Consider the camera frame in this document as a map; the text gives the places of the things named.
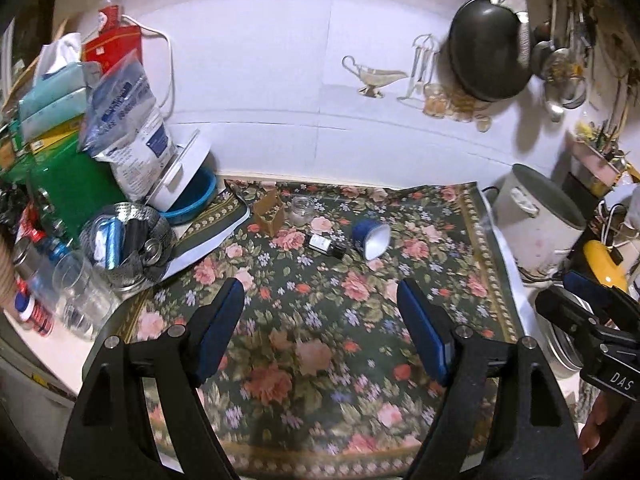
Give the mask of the right hand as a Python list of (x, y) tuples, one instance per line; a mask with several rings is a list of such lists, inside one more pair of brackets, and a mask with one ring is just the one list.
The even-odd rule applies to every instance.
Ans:
[(587, 454), (599, 445), (602, 426), (610, 419), (611, 415), (612, 408), (610, 407), (608, 394), (601, 392), (597, 400), (594, 401), (586, 424), (582, 427), (579, 435), (579, 445), (582, 454)]

